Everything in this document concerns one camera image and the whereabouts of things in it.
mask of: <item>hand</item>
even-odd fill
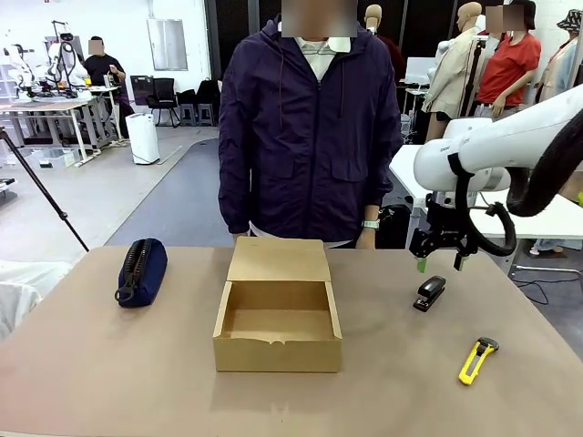
[[[374,240],[376,238],[376,230],[364,228],[361,236],[356,241],[357,249],[372,249],[375,250]]]
[[[504,107],[506,106],[506,97],[503,95],[498,96],[498,98],[492,104],[492,117],[498,118],[504,112]]]
[[[247,232],[243,232],[241,234],[233,234],[233,243],[237,244],[237,239],[239,237],[248,237]]]

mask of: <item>open box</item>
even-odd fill
[[[341,340],[321,241],[237,240],[213,335],[217,371],[337,372]]]

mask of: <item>black stapler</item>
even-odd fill
[[[445,290],[445,279],[441,276],[433,276],[428,279],[421,287],[417,294],[422,296],[413,304],[413,308],[422,312],[427,312],[434,304],[434,302],[441,296]]]

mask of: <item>drawstring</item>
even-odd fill
[[[340,84],[340,118],[344,117],[344,62],[341,62],[342,66],[342,79]]]
[[[281,82],[283,81],[283,50],[281,50],[281,42],[278,39],[277,46],[280,48],[281,63],[280,63],[280,129],[283,130],[283,102],[281,100]]]

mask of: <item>navy blue jacket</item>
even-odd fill
[[[403,144],[386,46],[358,28],[318,83],[270,21],[235,49],[220,103],[220,211],[230,233],[358,238],[364,207],[393,188]]]

